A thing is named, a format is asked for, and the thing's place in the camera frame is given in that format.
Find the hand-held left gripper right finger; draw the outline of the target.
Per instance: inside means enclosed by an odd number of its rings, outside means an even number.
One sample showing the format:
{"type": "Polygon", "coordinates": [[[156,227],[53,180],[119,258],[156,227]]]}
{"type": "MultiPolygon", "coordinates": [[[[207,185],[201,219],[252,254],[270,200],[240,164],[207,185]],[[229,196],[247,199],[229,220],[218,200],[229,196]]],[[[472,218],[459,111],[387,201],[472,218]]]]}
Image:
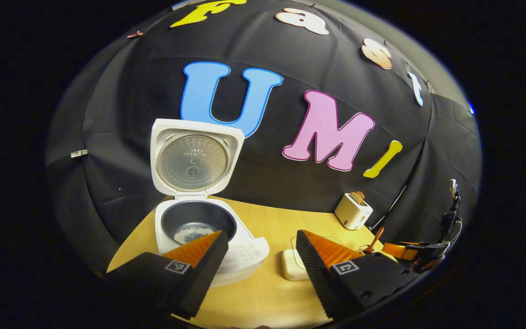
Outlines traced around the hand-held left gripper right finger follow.
{"type": "Polygon", "coordinates": [[[296,249],[328,318],[342,320],[394,298],[420,275],[385,256],[363,255],[307,230],[296,249]]]}

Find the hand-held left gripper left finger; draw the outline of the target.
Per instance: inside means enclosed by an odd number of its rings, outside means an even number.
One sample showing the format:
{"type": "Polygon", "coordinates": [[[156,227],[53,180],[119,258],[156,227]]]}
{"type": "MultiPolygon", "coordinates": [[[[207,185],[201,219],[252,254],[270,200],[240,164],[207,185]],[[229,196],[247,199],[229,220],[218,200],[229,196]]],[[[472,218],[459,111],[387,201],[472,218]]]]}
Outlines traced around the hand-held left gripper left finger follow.
{"type": "Polygon", "coordinates": [[[142,302],[189,320],[198,314],[227,251],[227,233],[219,230],[162,255],[144,252],[106,277],[142,302]]]}

